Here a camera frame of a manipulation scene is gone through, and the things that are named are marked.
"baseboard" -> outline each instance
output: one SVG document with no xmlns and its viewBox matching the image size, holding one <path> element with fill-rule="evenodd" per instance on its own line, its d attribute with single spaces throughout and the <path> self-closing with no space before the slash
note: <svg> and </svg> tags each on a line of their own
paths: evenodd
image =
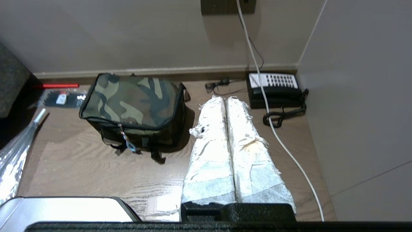
<svg viewBox="0 0 412 232">
<path fill-rule="evenodd" d="M 137 76 L 158 76 L 183 80 L 219 80 L 222 78 L 244 79 L 248 72 L 255 70 L 253 67 L 238 66 L 206 66 L 206 67 L 187 67 L 187 68 L 155 68 L 155 69 L 113 69 L 95 71 L 68 71 L 33 73 L 42 82 L 77 81 L 81 84 L 89 83 L 100 73 L 115 73 L 120 76 L 128 76 L 134 73 Z M 279 65 L 265 64 L 261 71 L 285 71 L 296 72 L 297 64 Z"/>
</svg>

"red stick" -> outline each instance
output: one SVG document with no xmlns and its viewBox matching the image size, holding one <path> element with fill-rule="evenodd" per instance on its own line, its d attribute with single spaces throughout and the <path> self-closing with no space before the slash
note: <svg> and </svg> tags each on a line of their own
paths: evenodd
<svg viewBox="0 0 412 232">
<path fill-rule="evenodd" d="M 35 85 L 33 88 L 36 89 L 62 89 L 62 88 L 78 88 L 79 84 L 41 84 Z"/>
</svg>

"wall outlet plate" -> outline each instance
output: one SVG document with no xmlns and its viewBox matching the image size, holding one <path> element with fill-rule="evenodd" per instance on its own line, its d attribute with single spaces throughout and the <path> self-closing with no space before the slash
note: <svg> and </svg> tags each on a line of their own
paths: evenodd
<svg viewBox="0 0 412 232">
<path fill-rule="evenodd" d="M 239 0 L 243 14 L 254 14 L 256 0 Z M 202 15 L 238 14 L 236 0 L 200 0 Z"/>
</svg>

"small label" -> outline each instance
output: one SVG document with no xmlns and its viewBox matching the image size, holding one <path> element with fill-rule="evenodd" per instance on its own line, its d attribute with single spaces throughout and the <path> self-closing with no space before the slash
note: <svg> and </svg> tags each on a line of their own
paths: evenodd
<svg viewBox="0 0 412 232">
<path fill-rule="evenodd" d="M 66 100 L 67 100 L 67 94 L 66 93 L 61 93 L 57 97 L 56 104 L 64 105 L 64 104 L 66 104 Z"/>
</svg>

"white wall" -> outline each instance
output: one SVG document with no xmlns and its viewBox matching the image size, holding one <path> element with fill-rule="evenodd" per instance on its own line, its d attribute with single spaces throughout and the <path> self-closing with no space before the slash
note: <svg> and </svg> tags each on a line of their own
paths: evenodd
<svg viewBox="0 0 412 232">
<path fill-rule="evenodd" d="M 297 66 L 323 2 L 257 1 L 246 24 L 265 67 Z M 2 0 L 0 22 L 0 42 L 38 76 L 248 63 L 238 17 L 202 17 L 200 0 Z"/>
<path fill-rule="evenodd" d="M 412 220 L 411 22 L 410 0 L 329 0 L 299 65 L 338 220 Z"/>
</svg>

